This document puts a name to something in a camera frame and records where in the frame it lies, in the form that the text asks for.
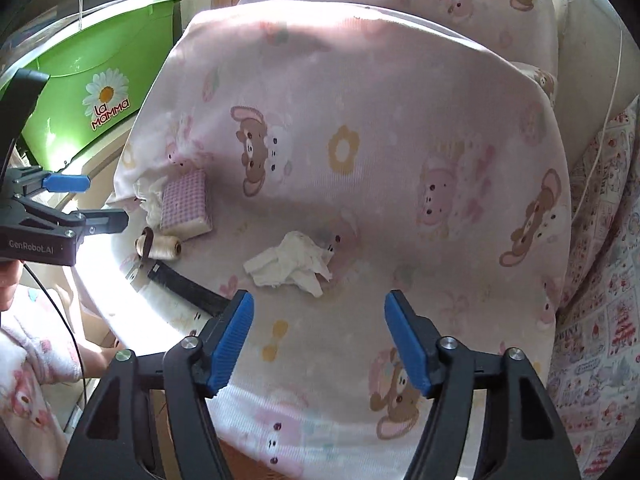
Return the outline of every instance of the daisy flower graphic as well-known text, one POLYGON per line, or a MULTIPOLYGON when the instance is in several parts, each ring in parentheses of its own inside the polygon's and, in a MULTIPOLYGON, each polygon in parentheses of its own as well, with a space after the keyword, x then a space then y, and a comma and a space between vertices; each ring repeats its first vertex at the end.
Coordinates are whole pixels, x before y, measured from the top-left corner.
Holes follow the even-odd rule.
POLYGON ((108 68, 106 72, 94 74, 93 82, 85 88, 89 95, 82 101, 86 106, 84 114, 95 121, 96 108, 107 105, 107 109, 111 109, 129 96, 129 79, 120 70, 108 68))

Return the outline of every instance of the thread spool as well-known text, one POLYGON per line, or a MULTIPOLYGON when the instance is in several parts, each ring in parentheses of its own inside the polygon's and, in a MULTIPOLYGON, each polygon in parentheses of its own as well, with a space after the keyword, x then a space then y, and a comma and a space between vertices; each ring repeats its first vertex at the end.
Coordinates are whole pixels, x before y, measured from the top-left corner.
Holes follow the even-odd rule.
POLYGON ((171 261, 180 257, 182 245, 175 236, 155 235, 150 228, 145 228, 142 235, 136 240, 136 252, 142 258, 171 261), (148 246, 147 237, 150 238, 151 247, 148 246))

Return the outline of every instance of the black cable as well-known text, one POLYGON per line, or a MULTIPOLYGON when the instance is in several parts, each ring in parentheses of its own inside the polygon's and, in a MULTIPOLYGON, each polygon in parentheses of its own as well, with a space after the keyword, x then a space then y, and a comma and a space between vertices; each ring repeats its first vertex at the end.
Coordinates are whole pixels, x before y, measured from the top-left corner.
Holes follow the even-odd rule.
POLYGON ((74 336, 73 331, 71 330, 71 327, 69 326, 69 324, 66 322, 65 316, 64 314, 62 314, 62 312, 60 312, 60 309, 58 308, 58 306, 56 305, 56 302, 53 301, 53 298, 49 295, 49 293, 47 292, 47 289, 44 288, 44 285, 42 284, 42 282, 38 279, 38 277, 35 275, 35 273, 29 268, 29 266, 27 264, 24 264, 24 268, 27 270, 27 272, 31 275, 31 277, 35 280, 35 282, 38 284, 38 286, 42 289, 42 291, 44 292, 45 296, 49 299, 49 301, 51 302, 51 304, 53 305, 53 308, 56 309, 56 312, 58 313, 58 315, 60 316, 60 319, 62 320, 62 322, 65 324, 66 329, 69 332, 69 335, 71 336, 71 339, 74 342, 74 346, 76 347, 76 353, 78 354, 78 362, 80 363, 80 372, 82 374, 82 395, 84 397, 84 409, 86 409, 86 378, 84 376, 84 365, 82 364, 82 357, 80 356, 80 349, 78 348, 78 343, 76 342, 76 337, 74 336))

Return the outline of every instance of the spool of thread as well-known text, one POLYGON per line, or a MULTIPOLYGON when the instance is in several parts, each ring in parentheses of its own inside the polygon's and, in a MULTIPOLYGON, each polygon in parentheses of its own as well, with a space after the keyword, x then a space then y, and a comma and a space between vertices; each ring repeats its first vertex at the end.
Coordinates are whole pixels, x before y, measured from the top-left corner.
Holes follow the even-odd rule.
MULTIPOLYGON (((143 256, 147 234, 143 234, 136 240, 136 252, 143 256)), ((153 235, 151 249, 148 258, 152 260, 177 260, 182 252, 180 240, 175 236, 153 235)))

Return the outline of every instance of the white tissue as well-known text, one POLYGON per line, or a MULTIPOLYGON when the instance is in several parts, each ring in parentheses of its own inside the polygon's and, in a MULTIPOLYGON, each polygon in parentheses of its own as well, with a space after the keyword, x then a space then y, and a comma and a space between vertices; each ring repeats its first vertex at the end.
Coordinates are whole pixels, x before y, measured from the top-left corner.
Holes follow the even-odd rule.
POLYGON ((164 176, 155 182, 140 178, 133 184, 133 190, 140 199, 140 207, 146 211, 146 224, 152 229, 160 227, 162 220, 162 190, 168 177, 164 176))
POLYGON ((332 278, 327 264, 334 254, 318 247, 311 238, 297 231, 287 233, 277 247, 272 247, 244 263, 244 270, 257 286, 297 285, 315 298, 322 296, 316 278, 332 278))

